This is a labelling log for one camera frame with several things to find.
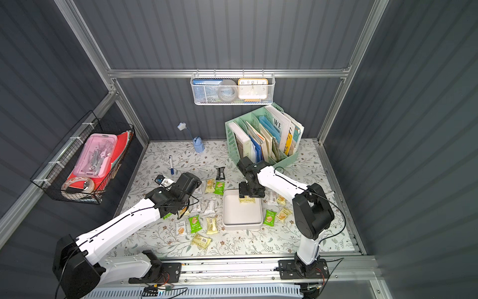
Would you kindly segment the yellow cookie packet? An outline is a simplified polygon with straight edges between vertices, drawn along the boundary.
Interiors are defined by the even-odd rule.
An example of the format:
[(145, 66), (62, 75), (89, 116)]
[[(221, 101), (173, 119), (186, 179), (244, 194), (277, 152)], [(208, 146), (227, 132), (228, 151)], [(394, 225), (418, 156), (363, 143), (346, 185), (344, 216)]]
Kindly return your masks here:
[(211, 241), (211, 238), (196, 233), (195, 236), (192, 238), (191, 244), (196, 245), (201, 250), (206, 250), (209, 247)]
[(240, 198), (239, 201), (241, 204), (256, 203), (255, 198)]
[(276, 204), (279, 205), (279, 206), (286, 206), (287, 205), (287, 200), (282, 196), (277, 196), (276, 197)]
[(280, 212), (276, 214), (276, 220), (281, 221), (282, 223), (284, 223), (286, 221), (286, 219), (292, 214), (293, 214), (293, 212), (290, 209), (282, 208), (282, 210), (280, 210)]
[(215, 179), (214, 178), (208, 179), (206, 181), (204, 193), (208, 194), (208, 193), (213, 193), (214, 191), (215, 191)]
[(190, 212), (189, 212), (189, 208), (188, 207), (185, 207), (184, 209), (180, 210), (178, 212), (178, 218), (182, 218), (183, 216), (185, 215), (188, 215)]
[(217, 228), (217, 219), (216, 218), (206, 218), (207, 222), (207, 235), (217, 234), (219, 232)]

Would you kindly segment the silver white cookie packet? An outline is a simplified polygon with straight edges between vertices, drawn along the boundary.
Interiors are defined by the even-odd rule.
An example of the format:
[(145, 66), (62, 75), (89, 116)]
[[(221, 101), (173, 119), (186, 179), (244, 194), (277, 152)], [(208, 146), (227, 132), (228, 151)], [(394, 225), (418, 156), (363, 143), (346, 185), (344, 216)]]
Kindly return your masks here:
[(179, 221), (176, 223), (175, 234), (177, 237), (183, 237), (187, 235), (187, 226), (185, 221)]

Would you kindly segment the black cookie packet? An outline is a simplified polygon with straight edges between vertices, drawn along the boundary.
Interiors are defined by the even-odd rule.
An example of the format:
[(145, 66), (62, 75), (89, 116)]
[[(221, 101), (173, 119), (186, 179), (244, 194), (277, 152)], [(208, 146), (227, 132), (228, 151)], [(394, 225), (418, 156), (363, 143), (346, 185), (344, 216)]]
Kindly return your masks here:
[(217, 169), (216, 180), (217, 181), (224, 181), (225, 180), (225, 167), (218, 167)]

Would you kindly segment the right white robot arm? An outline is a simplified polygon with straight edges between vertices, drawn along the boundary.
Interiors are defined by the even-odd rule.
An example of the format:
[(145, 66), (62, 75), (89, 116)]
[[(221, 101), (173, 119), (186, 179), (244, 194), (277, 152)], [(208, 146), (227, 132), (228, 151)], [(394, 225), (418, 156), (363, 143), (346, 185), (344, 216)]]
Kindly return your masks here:
[(242, 158), (237, 167), (245, 181), (239, 184), (241, 198), (264, 198), (267, 189), (284, 197), (292, 205), (295, 224), (302, 234), (295, 254), (295, 268), (305, 276), (319, 261), (320, 243), (335, 219), (331, 203), (320, 184), (295, 181), (265, 161), (253, 163)]

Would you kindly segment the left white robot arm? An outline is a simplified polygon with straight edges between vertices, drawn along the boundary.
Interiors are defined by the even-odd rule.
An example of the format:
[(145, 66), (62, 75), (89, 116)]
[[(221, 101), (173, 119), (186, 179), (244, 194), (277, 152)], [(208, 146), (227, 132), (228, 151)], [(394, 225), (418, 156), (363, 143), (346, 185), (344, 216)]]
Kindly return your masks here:
[(52, 271), (68, 299), (80, 299), (97, 286), (126, 280), (130, 284), (151, 284), (170, 275), (152, 250), (130, 257), (107, 259), (106, 255), (127, 237), (167, 214), (176, 214), (190, 203), (202, 184), (194, 174), (183, 173), (177, 181), (160, 178), (150, 191), (119, 216), (78, 237), (66, 235), (56, 245)]

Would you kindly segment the white storage box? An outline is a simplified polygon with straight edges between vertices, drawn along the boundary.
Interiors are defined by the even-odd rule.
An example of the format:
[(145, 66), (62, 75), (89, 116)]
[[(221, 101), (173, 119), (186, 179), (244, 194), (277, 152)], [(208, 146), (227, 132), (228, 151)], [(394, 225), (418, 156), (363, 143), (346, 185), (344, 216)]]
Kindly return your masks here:
[(239, 190), (224, 192), (223, 224), (226, 230), (259, 230), (263, 224), (261, 200), (241, 203)]

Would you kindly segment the blue box in basket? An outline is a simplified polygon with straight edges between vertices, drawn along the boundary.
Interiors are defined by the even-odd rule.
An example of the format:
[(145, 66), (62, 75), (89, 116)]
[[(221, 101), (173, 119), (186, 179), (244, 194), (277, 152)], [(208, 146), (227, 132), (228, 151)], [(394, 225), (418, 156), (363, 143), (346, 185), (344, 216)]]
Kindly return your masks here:
[(190, 84), (194, 103), (196, 105), (220, 103), (219, 86), (222, 81), (217, 78), (193, 78)]

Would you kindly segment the blue white marker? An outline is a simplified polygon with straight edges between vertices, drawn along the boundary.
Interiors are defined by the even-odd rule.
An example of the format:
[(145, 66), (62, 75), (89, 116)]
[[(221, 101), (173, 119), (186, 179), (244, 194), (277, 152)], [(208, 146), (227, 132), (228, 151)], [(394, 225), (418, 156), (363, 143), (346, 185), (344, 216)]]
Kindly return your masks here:
[(169, 170), (170, 170), (170, 174), (174, 175), (175, 170), (174, 170), (174, 162), (173, 162), (172, 155), (169, 155)]

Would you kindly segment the blue folder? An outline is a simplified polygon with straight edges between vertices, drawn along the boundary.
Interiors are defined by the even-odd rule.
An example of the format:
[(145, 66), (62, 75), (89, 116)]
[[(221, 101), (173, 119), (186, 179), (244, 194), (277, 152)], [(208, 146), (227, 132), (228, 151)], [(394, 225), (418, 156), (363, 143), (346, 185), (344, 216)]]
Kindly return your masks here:
[(262, 155), (262, 149), (260, 144), (252, 137), (249, 135), (249, 138), (251, 139), (251, 142), (254, 146), (254, 152), (255, 152), (255, 163), (259, 163), (263, 160), (263, 155)]

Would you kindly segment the white brown book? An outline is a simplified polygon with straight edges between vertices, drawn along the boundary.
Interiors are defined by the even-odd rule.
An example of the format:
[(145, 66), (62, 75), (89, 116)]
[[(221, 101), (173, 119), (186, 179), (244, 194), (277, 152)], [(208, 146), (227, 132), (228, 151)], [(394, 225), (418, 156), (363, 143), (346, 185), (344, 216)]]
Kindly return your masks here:
[(235, 122), (229, 123), (228, 127), (234, 133), (240, 159), (247, 157), (251, 162), (256, 162), (256, 150), (251, 138)]

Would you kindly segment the mint green file organizer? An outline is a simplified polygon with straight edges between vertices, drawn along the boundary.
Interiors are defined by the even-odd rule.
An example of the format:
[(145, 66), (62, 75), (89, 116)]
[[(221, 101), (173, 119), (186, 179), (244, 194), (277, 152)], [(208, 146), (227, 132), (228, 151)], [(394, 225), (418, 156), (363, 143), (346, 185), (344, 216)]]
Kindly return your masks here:
[(287, 117), (290, 118), (292, 122), (294, 128), (293, 142), (291, 147), (292, 155), (287, 156), (279, 149), (280, 134), (273, 127), (270, 119), (266, 116), (266, 106), (264, 106), (225, 123), (229, 157), (235, 164), (237, 164), (241, 159), (234, 133), (228, 127), (228, 124), (231, 122), (237, 123), (248, 136), (251, 135), (260, 144), (263, 161), (282, 168), (286, 168), (296, 161), (302, 135), (304, 133), (304, 127), (291, 115), (284, 112), (280, 106), (275, 103), (271, 105), (283, 112)]

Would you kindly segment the blue small bottle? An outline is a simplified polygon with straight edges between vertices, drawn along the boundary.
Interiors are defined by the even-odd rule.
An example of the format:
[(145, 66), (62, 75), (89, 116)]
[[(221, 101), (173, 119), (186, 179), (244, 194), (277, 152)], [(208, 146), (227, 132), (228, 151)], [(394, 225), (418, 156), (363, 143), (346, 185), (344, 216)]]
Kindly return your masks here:
[(192, 140), (193, 147), (194, 147), (194, 149), (195, 149), (195, 151), (196, 151), (197, 153), (203, 153), (203, 152), (204, 152), (205, 146), (204, 146), (204, 143), (203, 143), (202, 138), (199, 137), (199, 136), (196, 136), (196, 137), (195, 137), (195, 136), (192, 134), (191, 130), (187, 127), (186, 123), (180, 122), (180, 123), (178, 124), (178, 129), (179, 129), (180, 131), (184, 131), (184, 130), (185, 130), (186, 132), (188, 132), (188, 134), (189, 134), (189, 136), (190, 136), (190, 138), (191, 138), (191, 140)]

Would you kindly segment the white book WE cover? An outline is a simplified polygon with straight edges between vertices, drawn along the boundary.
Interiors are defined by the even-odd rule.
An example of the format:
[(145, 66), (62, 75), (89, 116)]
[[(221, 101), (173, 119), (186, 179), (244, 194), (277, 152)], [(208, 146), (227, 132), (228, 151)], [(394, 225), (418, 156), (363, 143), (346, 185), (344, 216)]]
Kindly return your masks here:
[(287, 156), (292, 155), (294, 128), (289, 117), (272, 105), (265, 107), (266, 116), (280, 134), (279, 149)]

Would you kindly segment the clear tape roll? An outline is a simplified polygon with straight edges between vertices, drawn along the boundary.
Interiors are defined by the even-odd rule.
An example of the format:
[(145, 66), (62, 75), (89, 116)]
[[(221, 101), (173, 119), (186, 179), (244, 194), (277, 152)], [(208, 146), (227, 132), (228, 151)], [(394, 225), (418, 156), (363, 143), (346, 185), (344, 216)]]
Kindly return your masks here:
[(80, 193), (91, 194), (95, 190), (95, 183), (89, 177), (74, 177), (68, 179), (61, 187), (61, 191), (68, 191), (70, 189), (79, 190)]

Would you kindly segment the pink plastic case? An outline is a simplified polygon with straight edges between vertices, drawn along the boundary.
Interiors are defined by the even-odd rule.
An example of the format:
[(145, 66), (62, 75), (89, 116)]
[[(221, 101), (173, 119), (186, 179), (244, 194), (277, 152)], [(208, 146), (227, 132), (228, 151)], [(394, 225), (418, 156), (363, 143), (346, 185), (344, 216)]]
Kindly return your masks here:
[(116, 147), (116, 135), (94, 133), (88, 137), (73, 169), (77, 177), (103, 178)]

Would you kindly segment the yellow white clock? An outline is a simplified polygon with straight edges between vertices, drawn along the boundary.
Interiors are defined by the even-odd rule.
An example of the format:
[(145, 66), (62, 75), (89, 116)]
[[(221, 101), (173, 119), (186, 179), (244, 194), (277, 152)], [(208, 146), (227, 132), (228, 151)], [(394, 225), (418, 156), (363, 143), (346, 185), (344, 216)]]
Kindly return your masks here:
[(268, 97), (267, 78), (240, 78), (237, 83), (238, 97), (244, 101), (266, 100)]

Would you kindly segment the grey tape roll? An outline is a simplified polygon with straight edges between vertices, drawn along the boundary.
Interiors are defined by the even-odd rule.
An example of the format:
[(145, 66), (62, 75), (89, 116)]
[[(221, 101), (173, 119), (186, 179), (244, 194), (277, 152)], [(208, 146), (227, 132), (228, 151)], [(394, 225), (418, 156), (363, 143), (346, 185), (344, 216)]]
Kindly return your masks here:
[(224, 79), (217, 88), (217, 95), (221, 102), (233, 102), (237, 97), (237, 83), (231, 79)]

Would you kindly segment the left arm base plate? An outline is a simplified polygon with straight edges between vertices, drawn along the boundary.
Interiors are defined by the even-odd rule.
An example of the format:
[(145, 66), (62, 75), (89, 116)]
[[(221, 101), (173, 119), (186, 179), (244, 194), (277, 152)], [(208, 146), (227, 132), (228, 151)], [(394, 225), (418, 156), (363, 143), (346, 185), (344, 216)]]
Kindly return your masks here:
[(181, 263), (165, 263), (161, 266), (152, 265), (141, 278), (129, 278), (129, 284), (165, 284), (178, 283), (182, 270)]

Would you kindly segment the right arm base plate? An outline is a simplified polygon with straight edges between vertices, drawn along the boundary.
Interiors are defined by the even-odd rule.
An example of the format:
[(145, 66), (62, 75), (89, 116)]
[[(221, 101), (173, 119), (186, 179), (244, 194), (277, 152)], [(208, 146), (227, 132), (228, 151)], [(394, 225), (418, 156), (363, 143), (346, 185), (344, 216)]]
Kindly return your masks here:
[(310, 265), (305, 265), (301, 260), (279, 260), (275, 269), (280, 273), (281, 280), (321, 279), (330, 277), (327, 262), (317, 259)]

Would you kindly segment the aluminium rail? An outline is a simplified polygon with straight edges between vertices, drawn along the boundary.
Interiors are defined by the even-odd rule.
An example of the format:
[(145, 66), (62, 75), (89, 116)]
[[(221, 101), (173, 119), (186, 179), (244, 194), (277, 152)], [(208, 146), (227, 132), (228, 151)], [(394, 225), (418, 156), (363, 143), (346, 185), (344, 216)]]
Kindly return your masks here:
[[(372, 256), (346, 255), (344, 257), (325, 256), (330, 277), (321, 279), (281, 280), (280, 273), (275, 269), (279, 260), (294, 260), (292, 257), (249, 257), (231, 259), (177, 259), (164, 260), (165, 263), (181, 263), (182, 270), (178, 283), (174, 285), (200, 284), (261, 284), (289, 283), (323, 285), (333, 280), (375, 280), (382, 279), (382, 271), (376, 259)], [(129, 284), (129, 278), (141, 278), (142, 273), (137, 268), (141, 261), (137, 257), (105, 259), (103, 266), (106, 272), (100, 279), (101, 285)]]

